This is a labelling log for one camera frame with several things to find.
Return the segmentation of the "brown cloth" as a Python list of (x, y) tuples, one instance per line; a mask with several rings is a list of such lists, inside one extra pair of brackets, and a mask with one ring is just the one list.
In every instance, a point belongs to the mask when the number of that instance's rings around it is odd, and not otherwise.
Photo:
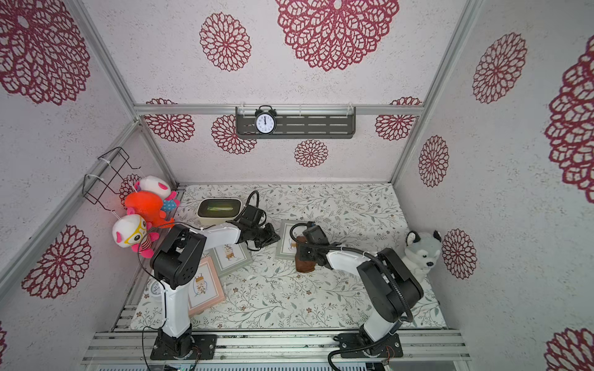
[(314, 272), (315, 267), (316, 267), (315, 261), (304, 261), (301, 258), (301, 252), (303, 250), (301, 243), (305, 243), (306, 238), (304, 238), (304, 236), (298, 236), (296, 239), (297, 239), (296, 253), (295, 253), (295, 269), (296, 269), (296, 271), (299, 273), (304, 273), (304, 274)]

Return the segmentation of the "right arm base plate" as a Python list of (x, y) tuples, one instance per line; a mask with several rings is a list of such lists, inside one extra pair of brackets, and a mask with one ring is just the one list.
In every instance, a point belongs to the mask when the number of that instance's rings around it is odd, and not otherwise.
[(363, 329), (359, 332), (344, 332), (334, 337), (338, 342), (339, 349), (329, 353), (328, 358), (340, 356), (343, 359), (353, 358), (402, 358), (404, 355), (400, 338), (395, 327), (379, 338), (371, 340), (364, 334)]

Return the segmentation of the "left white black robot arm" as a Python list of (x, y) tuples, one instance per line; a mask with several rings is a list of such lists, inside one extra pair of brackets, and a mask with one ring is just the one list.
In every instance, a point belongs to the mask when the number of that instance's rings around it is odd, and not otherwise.
[(163, 226), (168, 232), (150, 266), (162, 285), (161, 331), (175, 339), (191, 331), (189, 289), (204, 251), (235, 244), (261, 250), (280, 241), (275, 228), (266, 221), (266, 212), (258, 205), (248, 204), (234, 219), (211, 227), (198, 228), (183, 222)]

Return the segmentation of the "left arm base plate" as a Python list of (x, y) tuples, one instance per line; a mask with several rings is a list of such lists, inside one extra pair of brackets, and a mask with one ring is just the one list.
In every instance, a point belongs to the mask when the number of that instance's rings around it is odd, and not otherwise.
[(149, 358), (150, 360), (212, 360), (216, 346), (216, 335), (194, 335), (192, 328), (188, 328), (179, 337), (171, 337), (159, 329)]

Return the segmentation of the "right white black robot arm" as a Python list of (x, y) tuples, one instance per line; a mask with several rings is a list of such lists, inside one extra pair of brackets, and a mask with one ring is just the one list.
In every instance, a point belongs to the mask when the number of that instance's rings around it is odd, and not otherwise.
[(412, 322), (412, 308), (423, 298), (419, 281), (390, 248), (370, 253), (329, 242), (314, 222), (298, 223), (289, 230), (299, 261), (313, 262), (331, 271), (343, 271), (363, 283), (373, 311), (361, 326), (363, 338), (378, 342), (393, 335), (404, 322)]

